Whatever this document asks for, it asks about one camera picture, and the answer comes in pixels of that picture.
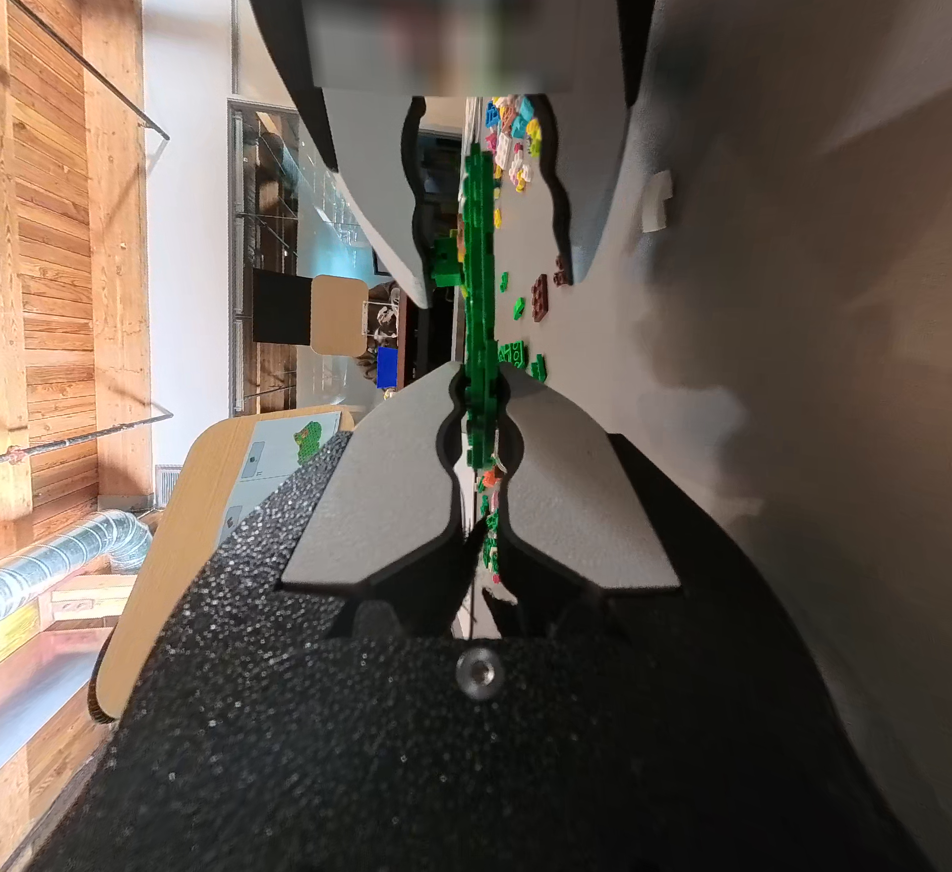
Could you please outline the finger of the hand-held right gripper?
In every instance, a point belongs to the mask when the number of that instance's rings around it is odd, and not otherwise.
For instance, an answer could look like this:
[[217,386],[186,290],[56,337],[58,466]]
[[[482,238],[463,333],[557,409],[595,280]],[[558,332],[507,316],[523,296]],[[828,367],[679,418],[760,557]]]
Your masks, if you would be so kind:
[[577,285],[597,254],[621,169],[627,132],[616,0],[579,0],[567,46],[566,90],[543,105],[540,170],[567,283]]
[[323,89],[336,183],[380,263],[421,309],[432,305],[416,144],[422,96]]

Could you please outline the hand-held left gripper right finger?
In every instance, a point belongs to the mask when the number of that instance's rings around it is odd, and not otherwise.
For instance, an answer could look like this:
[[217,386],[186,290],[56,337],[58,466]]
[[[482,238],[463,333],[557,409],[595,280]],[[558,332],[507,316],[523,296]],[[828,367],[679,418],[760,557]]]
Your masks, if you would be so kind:
[[531,620],[555,620],[571,604],[678,591],[605,430],[526,371],[500,372],[498,567],[519,607]]

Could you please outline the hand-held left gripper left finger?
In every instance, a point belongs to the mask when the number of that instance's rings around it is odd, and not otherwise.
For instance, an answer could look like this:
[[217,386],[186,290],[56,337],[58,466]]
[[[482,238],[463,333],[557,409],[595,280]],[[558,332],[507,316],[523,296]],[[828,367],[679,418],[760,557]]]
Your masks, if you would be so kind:
[[293,591],[389,603],[400,620],[453,620],[466,592],[462,364],[444,364],[366,414],[281,577]]

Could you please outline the small colourful lego pieces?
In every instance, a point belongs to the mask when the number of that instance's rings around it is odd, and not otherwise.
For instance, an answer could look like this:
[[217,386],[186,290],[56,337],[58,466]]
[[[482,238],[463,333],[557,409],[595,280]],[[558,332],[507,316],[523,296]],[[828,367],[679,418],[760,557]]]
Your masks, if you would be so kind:
[[494,180],[508,180],[517,194],[531,186],[541,158],[541,123],[530,97],[489,98],[484,106],[484,144],[490,152]]

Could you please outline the tan curved lego piece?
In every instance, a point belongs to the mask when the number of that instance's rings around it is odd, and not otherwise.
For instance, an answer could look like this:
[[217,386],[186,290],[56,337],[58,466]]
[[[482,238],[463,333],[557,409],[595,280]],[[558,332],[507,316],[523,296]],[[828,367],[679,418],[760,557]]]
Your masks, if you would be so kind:
[[669,169],[656,172],[646,182],[641,196],[641,230],[657,233],[667,227],[667,203],[673,197],[673,175]]

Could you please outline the instruction book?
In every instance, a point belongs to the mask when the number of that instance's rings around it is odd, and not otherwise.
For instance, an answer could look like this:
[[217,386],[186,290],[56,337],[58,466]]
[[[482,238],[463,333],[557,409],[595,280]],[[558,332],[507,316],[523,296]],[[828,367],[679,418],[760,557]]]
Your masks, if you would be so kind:
[[292,433],[313,417],[339,414],[339,431],[351,431],[363,406],[326,404],[237,416],[210,426],[188,451],[173,496],[137,574],[125,609],[104,644],[89,681],[89,715],[115,723],[123,715],[140,672],[173,609],[222,539],[229,499],[252,454],[255,431]]

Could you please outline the green lego plate assembly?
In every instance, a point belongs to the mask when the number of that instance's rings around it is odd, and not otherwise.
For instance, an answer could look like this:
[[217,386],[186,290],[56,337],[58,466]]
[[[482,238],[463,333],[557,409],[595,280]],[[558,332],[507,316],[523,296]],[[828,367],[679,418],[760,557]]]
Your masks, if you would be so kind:
[[465,402],[468,413],[468,463],[482,472],[495,452],[500,417],[509,396],[498,361],[495,338],[494,160],[473,143],[465,159],[463,223],[466,291]]

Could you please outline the cluster of green lego parts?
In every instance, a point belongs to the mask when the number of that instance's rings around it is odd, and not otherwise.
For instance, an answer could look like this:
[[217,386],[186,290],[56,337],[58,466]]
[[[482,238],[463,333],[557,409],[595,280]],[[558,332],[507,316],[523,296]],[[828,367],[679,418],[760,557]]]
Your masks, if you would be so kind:
[[[525,316],[528,303],[531,304],[531,291],[529,298],[519,297],[515,301],[513,305],[513,318],[515,320]],[[542,384],[547,382],[548,370],[545,355],[542,352],[533,353],[530,342],[527,340],[498,342],[497,357],[500,363],[524,369],[530,373],[532,378]]]

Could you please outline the cardboard sheet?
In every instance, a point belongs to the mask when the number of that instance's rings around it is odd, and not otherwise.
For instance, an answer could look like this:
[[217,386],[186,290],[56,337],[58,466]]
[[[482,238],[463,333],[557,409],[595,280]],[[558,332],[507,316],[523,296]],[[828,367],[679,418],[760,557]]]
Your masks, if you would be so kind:
[[320,355],[358,358],[366,351],[363,306],[368,287],[358,279],[320,275],[311,280],[310,347]]

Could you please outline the black screen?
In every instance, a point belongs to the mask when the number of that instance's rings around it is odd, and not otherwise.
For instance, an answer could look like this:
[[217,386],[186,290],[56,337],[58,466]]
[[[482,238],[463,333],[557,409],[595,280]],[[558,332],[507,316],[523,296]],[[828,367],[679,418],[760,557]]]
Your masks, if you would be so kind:
[[312,278],[251,271],[251,338],[255,343],[310,345]]

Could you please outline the large silver ventilation duct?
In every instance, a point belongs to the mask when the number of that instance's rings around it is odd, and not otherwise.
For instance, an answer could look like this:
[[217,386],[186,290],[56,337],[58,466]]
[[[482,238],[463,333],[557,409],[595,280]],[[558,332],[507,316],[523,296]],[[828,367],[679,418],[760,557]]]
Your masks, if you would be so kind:
[[54,584],[106,556],[113,573],[136,573],[152,543],[149,527],[123,510],[100,511],[64,533],[1,560],[1,618],[12,615]]

